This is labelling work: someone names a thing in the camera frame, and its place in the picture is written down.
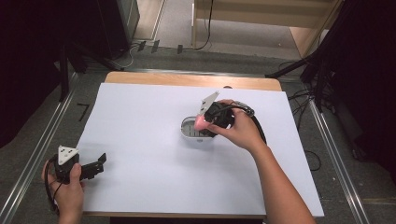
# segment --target dark wall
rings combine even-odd
[[[59,83],[56,38],[43,1],[0,3],[0,147]]]
[[[354,143],[396,176],[396,1],[354,2],[329,50],[332,85],[361,127]]]

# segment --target metal frame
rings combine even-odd
[[[329,152],[330,159],[332,160],[332,166],[337,173],[341,187],[346,195],[346,200],[349,203],[350,210],[352,211],[353,217],[356,223],[369,224],[370,221],[364,211],[361,197],[359,196],[356,188],[350,178],[347,168],[345,167],[338,148],[332,138],[332,134],[327,126],[326,120],[323,113],[319,113],[315,103],[310,101],[310,108],[314,115],[315,121],[317,122],[318,128],[322,135],[324,144]]]
[[[155,69],[135,69],[131,72],[142,72],[142,73],[173,73],[173,74],[184,74],[184,75],[204,75],[204,76],[228,76],[228,77],[261,77],[260,75],[252,74],[236,74],[236,73],[209,73],[209,72],[194,72],[194,71],[176,71],[176,70],[155,70]],[[71,91],[66,96],[62,103],[59,103],[46,130],[43,132],[39,142],[37,143],[32,156],[26,163],[21,176],[19,177],[17,183],[10,192],[5,206],[0,213],[0,223],[8,224],[11,222],[13,216],[15,215],[18,206],[23,199],[29,185],[34,177],[35,171],[37,170],[40,162],[43,160],[44,154],[50,144],[50,141],[55,134],[62,118],[64,116],[67,107],[70,104],[71,99],[74,96],[74,92],[78,85],[78,74],[74,73],[71,78]],[[343,163],[341,155],[338,151],[336,144],[332,138],[332,134],[326,123],[326,120],[322,113],[319,113],[315,103],[310,101],[310,108],[312,114],[316,120],[318,128],[320,130],[321,136],[323,138],[324,144],[329,152],[329,156],[332,160],[332,165],[337,173],[340,180],[340,184],[346,195],[346,199],[349,203],[352,214],[359,224],[369,224],[370,221],[367,214],[363,208],[361,198],[354,187],[354,184],[347,172],[347,169]]]

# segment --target forearm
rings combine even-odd
[[[315,223],[271,149],[262,144],[250,150],[250,153],[257,164],[265,209],[271,223]]]

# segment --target hand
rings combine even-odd
[[[45,177],[45,167],[41,173],[41,179]],[[81,176],[81,165],[74,164],[70,171],[70,183],[62,184],[56,181],[54,175],[48,174],[48,181],[50,189],[53,192],[59,187],[55,195],[55,200],[58,204],[60,216],[59,223],[79,223],[82,216],[82,205],[84,201],[83,183],[79,182]]]
[[[219,102],[229,105],[233,100],[221,100]],[[232,128],[223,129],[215,124],[210,124],[207,129],[212,133],[223,135],[234,144],[246,149],[250,153],[252,153],[256,148],[266,146],[251,117],[249,117],[242,109],[238,108],[233,108],[233,115],[235,123]]]

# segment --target person's left hand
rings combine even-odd
[[[41,173],[41,179],[45,177],[45,167],[48,161],[44,165]],[[82,216],[82,205],[84,202],[84,191],[83,183],[79,181],[81,176],[81,165],[74,164],[70,171],[70,183],[62,184],[56,181],[55,175],[48,174],[48,181],[50,189],[53,192],[59,187],[55,195],[55,200],[59,208],[59,223],[79,223]]]

